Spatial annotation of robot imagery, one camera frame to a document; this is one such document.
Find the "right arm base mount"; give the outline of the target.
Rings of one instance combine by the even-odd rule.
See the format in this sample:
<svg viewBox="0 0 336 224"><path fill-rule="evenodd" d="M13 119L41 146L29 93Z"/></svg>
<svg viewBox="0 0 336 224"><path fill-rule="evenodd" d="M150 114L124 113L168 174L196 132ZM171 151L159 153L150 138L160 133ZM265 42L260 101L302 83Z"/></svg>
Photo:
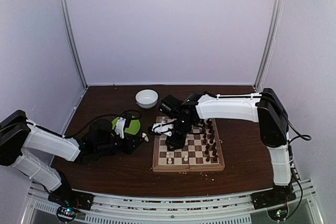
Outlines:
<svg viewBox="0 0 336 224"><path fill-rule="evenodd" d="M274 189L253 193L251 199L254 209L271 208L296 199L295 193L285 193Z"/></svg>

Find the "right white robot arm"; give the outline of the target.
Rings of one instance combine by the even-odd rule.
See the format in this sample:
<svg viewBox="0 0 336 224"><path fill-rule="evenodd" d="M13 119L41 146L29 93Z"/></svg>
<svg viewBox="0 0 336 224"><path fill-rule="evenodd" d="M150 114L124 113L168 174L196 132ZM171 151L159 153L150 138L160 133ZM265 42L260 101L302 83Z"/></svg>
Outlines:
<svg viewBox="0 0 336 224"><path fill-rule="evenodd" d="M191 94L187 98L166 96L159 103L158 116L174 120L173 132L166 134L177 151L185 154L187 132L203 119L214 119L222 170L205 165L175 172L150 169L148 194L152 197L195 197L273 188L272 203L289 196L292 174L286 134L287 116L276 94Z"/></svg>

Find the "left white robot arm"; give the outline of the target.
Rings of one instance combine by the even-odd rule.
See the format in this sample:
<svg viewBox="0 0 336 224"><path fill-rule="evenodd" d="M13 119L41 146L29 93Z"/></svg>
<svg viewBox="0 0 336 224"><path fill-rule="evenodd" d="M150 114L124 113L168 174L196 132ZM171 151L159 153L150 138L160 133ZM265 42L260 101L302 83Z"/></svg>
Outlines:
<svg viewBox="0 0 336 224"><path fill-rule="evenodd" d="M76 197L65 175L53 169L29 150L35 149L79 164L91 163L117 152L132 154L149 139L141 132L135 110L120 115L103 114L91 119L72 135L62 135L29 120L17 110L1 121L1 165L11 166L41 183L47 192L64 205Z"/></svg>

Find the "wooden chess board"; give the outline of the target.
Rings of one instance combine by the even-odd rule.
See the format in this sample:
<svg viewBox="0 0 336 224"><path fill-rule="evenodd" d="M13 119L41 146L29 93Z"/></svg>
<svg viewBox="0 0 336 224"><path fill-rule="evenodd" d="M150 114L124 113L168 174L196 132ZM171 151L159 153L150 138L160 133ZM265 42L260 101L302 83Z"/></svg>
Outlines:
<svg viewBox="0 0 336 224"><path fill-rule="evenodd" d="M200 127L193 126L192 134L186 136L185 146L169 151L166 135L156 135L154 139L152 170L167 172L217 172L225 168L221 140L214 119L201 120ZM172 164L168 164L166 153L172 154Z"/></svg>

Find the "white chess piece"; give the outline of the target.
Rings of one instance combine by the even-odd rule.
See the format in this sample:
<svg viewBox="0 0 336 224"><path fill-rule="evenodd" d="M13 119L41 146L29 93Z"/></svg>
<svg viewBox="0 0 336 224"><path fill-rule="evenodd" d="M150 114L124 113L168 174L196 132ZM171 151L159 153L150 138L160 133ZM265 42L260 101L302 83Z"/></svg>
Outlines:
<svg viewBox="0 0 336 224"><path fill-rule="evenodd" d="M144 138L144 140L145 140L146 142L149 141L149 138L148 138L148 136L147 136L146 133L142 133L142 137Z"/></svg>

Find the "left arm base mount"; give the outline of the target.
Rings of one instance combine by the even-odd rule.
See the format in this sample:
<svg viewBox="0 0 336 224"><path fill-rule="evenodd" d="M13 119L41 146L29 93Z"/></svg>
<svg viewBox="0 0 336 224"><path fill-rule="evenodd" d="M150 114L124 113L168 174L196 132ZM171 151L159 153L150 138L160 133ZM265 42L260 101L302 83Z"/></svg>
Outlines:
<svg viewBox="0 0 336 224"><path fill-rule="evenodd" d="M93 194L79 191L72 191L69 197L58 196L54 192L48 194L49 201L77 210L90 210L94 200Z"/></svg>

